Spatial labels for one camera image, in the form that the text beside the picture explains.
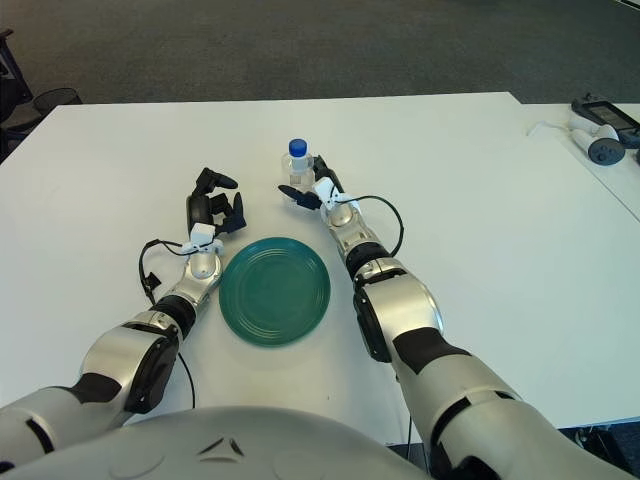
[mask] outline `green plate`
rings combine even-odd
[[[265,238],[229,263],[220,284],[220,309],[240,338],[277,347],[313,330],[330,294],[329,274],[313,250],[291,238]]]

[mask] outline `plastic water bottle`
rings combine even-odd
[[[295,138],[289,142],[289,153],[282,157],[284,183],[301,192],[308,192],[316,181],[313,156],[307,152],[307,142]]]

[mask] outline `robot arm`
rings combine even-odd
[[[632,478],[573,444],[482,361],[447,343],[427,287],[381,245],[335,175],[319,171],[314,191],[353,280],[367,350],[395,370],[434,477]]]
[[[203,266],[210,273],[196,277]],[[74,386],[44,388],[0,409],[0,462],[28,463],[155,408],[221,273],[214,251],[191,255],[182,279],[155,305],[93,344]]]

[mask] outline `black cable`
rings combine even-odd
[[[413,426],[413,419],[411,418],[411,415],[409,415],[409,436],[407,437],[407,453],[405,455],[405,458],[407,460],[409,460],[409,454],[411,453],[411,428],[412,428],[412,426]]]
[[[205,244],[200,245],[198,248],[208,247],[212,243],[213,243],[213,240],[211,240],[209,243],[205,243]],[[149,301],[151,302],[152,305],[156,304],[156,299],[153,296],[153,289],[151,288],[151,285],[149,285],[147,277],[144,274],[143,257],[144,257],[144,254],[147,253],[147,250],[149,250],[151,247],[155,247],[156,245],[162,245],[170,253],[172,253],[173,255],[176,255],[178,257],[186,257],[188,255],[191,255],[191,254],[197,252],[197,249],[192,250],[191,252],[187,252],[187,253],[176,252],[172,248],[169,248],[169,245],[171,245],[173,247],[182,247],[181,243],[172,242],[170,240],[160,240],[158,238],[156,238],[155,240],[151,240],[151,241],[149,241],[149,242],[144,244],[144,247],[142,247],[142,251],[140,252],[140,257],[138,257],[138,275],[140,277],[140,283],[142,284],[142,289],[144,290],[144,294],[147,296],[147,298],[149,299]]]
[[[424,440],[422,441],[422,459],[424,460],[424,469],[429,473],[429,460],[427,459],[427,450],[424,446]]]
[[[189,385],[191,386],[191,408],[196,408],[196,387],[193,385],[193,378],[191,377],[191,371],[189,367],[187,367],[187,362],[184,361],[181,353],[178,353],[178,358],[182,362],[182,366],[184,367],[184,371],[187,372],[187,377],[189,377]]]
[[[211,242],[209,242],[209,243],[205,243],[204,245],[200,245],[199,248],[207,247],[207,246],[211,245],[212,243],[213,243],[213,240]],[[169,252],[171,252],[172,254],[177,255],[179,257],[185,257],[185,256],[191,255],[192,253],[195,253],[197,251],[197,249],[196,249],[196,250],[193,250],[192,252],[188,252],[188,253],[176,252],[175,250],[171,249],[169,247],[169,245],[171,245],[173,247],[181,247],[182,244],[177,243],[177,242],[171,242],[169,240],[160,240],[158,238],[156,238],[155,240],[151,240],[151,241],[145,243],[144,247],[142,247],[142,251],[140,252],[140,257],[138,258],[138,275],[140,276],[140,283],[142,284],[142,289],[144,290],[144,293],[147,296],[147,298],[149,299],[149,301],[151,302],[151,305],[155,305],[156,304],[156,299],[153,296],[153,289],[149,285],[149,283],[147,281],[147,277],[144,274],[143,259],[144,259],[144,254],[147,252],[147,250],[149,250],[151,247],[155,247],[156,245],[162,245]],[[178,359],[182,363],[182,366],[184,367],[184,370],[187,373],[187,378],[189,379],[189,386],[191,387],[191,408],[193,409],[193,408],[196,408],[196,388],[195,388],[195,385],[193,384],[193,377],[191,376],[191,371],[189,370],[189,367],[187,366],[187,362],[184,360],[184,357],[179,352],[178,352]]]
[[[379,200],[382,203],[384,203],[387,207],[389,207],[393,213],[395,214],[396,218],[398,219],[398,224],[400,225],[400,233],[398,234],[398,243],[396,243],[396,246],[394,247],[393,250],[391,250],[390,255],[392,257],[395,257],[396,254],[398,253],[398,251],[400,250],[400,247],[402,246],[402,240],[404,239],[404,223],[402,223],[402,217],[400,216],[400,213],[398,212],[398,209],[396,209],[396,207],[393,206],[393,204],[382,197],[379,197],[377,195],[363,195],[361,197],[356,197],[356,198],[352,198],[350,200],[342,200],[340,202],[336,202],[336,203],[349,203],[349,202],[356,202],[358,200],[366,200],[368,198],[371,198],[373,200]]]

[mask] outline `gray carpet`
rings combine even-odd
[[[73,86],[87,103],[497,90],[528,103],[585,91],[640,101],[640,11],[613,0],[2,0],[0,8],[34,93]]]

